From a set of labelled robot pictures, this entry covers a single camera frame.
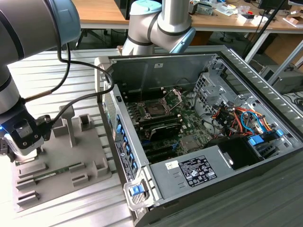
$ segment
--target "barcode sticker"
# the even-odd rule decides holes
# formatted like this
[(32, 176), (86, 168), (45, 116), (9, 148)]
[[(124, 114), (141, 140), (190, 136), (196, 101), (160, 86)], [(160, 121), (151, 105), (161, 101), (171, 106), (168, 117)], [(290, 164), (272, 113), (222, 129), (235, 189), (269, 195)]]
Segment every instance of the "barcode sticker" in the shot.
[(172, 161), (172, 162), (167, 162), (167, 163), (165, 163), (165, 165), (168, 170), (179, 167), (177, 160)]

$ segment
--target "orange wire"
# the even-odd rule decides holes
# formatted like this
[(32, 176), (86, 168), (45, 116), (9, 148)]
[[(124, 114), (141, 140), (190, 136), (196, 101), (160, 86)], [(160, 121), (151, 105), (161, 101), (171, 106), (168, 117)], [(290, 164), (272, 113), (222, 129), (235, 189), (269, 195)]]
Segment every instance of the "orange wire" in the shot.
[[(256, 112), (256, 111), (254, 111), (254, 110), (251, 110), (251, 109), (245, 109), (245, 108), (242, 108), (242, 107), (235, 107), (235, 109), (236, 110), (240, 110), (240, 111), (242, 111), (242, 112), (245, 112), (245, 111), (251, 111), (251, 112), (253, 112), (253, 113), (255, 113), (255, 114), (257, 114), (257, 115), (259, 115), (259, 116), (262, 116), (262, 114), (260, 114), (260, 113), (258, 113), (258, 112)], [(269, 130), (269, 131), (272, 131), (272, 129), (270, 128), (270, 126), (268, 125), (268, 123), (266, 122), (266, 120), (263, 118), (262, 120), (264, 120), (263, 121), (263, 125), (264, 125), (264, 127), (267, 129), (267, 130)]]
[(237, 122), (238, 122), (238, 125), (239, 125), (239, 127), (240, 127), (240, 132), (243, 132), (242, 124), (241, 124), (241, 122), (240, 122), (240, 120), (239, 120), (239, 118), (238, 118), (236, 112), (233, 111), (233, 114), (235, 115), (235, 118), (236, 118), (236, 120), (237, 120)]

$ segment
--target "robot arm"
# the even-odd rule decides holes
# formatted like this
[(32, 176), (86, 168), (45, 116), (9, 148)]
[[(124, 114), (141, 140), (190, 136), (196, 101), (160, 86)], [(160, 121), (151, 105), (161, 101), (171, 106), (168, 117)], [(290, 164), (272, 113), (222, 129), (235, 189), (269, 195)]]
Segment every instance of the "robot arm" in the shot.
[(128, 38), (122, 55), (152, 54), (153, 44), (169, 53), (183, 52), (196, 30), (191, 27), (189, 0), (137, 0), (132, 4)]
[(1, 0), (0, 34), (0, 137), (25, 156), (49, 139), (53, 123), (28, 113), (7, 65), (76, 39), (80, 19), (71, 0)]

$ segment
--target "table leg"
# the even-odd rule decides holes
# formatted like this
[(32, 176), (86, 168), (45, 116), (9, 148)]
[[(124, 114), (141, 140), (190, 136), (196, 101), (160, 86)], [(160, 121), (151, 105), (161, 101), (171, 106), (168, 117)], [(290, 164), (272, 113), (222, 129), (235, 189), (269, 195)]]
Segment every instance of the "table leg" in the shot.
[(267, 37), (269, 36), (269, 34), (270, 34), (269, 31), (265, 31), (261, 35), (261, 37), (258, 39), (258, 41), (256, 42), (256, 44), (252, 47), (252, 49), (250, 50), (250, 52), (246, 56), (245, 61), (247, 63), (249, 63), (250, 60), (255, 56), (255, 54), (257, 53), (257, 51), (259, 50), (259, 48), (262, 46), (262, 44), (264, 43), (264, 41), (267, 39)]

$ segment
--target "warning label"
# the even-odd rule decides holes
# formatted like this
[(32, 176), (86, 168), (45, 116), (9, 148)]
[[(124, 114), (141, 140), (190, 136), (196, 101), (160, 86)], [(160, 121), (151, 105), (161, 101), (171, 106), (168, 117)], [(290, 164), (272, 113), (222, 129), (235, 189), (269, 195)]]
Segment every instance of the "warning label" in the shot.
[(191, 187), (195, 187), (217, 177), (204, 155), (180, 162), (179, 167), (188, 185)]

